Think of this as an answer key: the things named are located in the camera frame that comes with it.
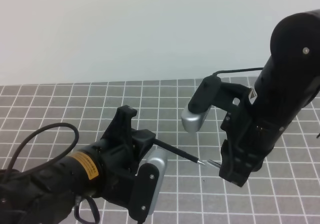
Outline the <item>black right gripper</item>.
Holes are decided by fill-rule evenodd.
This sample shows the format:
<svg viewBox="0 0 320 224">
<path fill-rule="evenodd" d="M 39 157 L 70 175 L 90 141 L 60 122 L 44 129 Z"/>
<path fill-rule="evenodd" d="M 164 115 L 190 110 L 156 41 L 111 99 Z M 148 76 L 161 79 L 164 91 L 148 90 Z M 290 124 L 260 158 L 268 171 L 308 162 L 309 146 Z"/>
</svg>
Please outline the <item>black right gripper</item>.
<svg viewBox="0 0 320 224">
<path fill-rule="evenodd" d="M 252 88 L 216 79 L 212 104 L 227 112 L 219 177 L 242 187 L 297 113 L 318 93 L 318 77 L 264 69 Z"/>
</svg>

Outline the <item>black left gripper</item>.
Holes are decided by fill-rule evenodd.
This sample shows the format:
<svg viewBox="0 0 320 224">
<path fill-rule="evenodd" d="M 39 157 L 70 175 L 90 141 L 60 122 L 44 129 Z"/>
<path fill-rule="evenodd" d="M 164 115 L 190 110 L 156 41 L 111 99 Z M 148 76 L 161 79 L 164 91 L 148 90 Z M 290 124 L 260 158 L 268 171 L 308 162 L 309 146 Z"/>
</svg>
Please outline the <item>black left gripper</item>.
<svg viewBox="0 0 320 224">
<path fill-rule="evenodd" d="M 126 208 L 135 221 L 144 221 L 148 210 L 143 206 L 143 170 L 140 162 L 149 152 L 156 134 L 148 129 L 132 129 L 132 118 L 137 110 L 118 107 L 98 147 L 102 168 L 102 190 L 99 196 L 108 202 Z"/>
</svg>

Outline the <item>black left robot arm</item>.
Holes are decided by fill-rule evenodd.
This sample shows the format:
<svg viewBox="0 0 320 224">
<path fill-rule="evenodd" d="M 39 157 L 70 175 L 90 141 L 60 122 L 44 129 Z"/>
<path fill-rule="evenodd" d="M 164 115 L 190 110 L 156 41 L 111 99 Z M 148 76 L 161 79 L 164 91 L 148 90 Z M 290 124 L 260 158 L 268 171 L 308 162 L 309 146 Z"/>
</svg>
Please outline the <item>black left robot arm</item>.
<svg viewBox="0 0 320 224">
<path fill-rule="evenodd" d="M 3 224 L 58 224 L 87 201 L 95 223 L 100 213 L 95 199 L 102 198 L 128 210 L 142 224 L 151 206 L 160 171 L 141 160 L 156 135 L 132 128 L 137 111 L 127 105 L 116 114 L 102 137 L 74 151 L 68 147 L 54 159 L 20 172 L 10 163 L 0 172 L 0 221 Z"/>
</svg>

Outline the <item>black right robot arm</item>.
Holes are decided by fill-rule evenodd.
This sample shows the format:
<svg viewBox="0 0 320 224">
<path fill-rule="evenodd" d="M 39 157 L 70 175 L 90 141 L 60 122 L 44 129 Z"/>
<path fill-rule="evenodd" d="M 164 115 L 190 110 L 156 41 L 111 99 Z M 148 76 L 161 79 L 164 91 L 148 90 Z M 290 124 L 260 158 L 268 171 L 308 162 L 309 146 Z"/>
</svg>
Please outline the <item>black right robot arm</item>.
<svg viewBox="0 0 320 224">
<path fill-rule="evenodd" d="M 226 116 L 219 176 L 243 186 L 298 112 L 320 90 L 320 12 L 284 18 L 270 39 L 270 58 L 253 87 L 222 82 L 212 104 Z"/>
</svg>

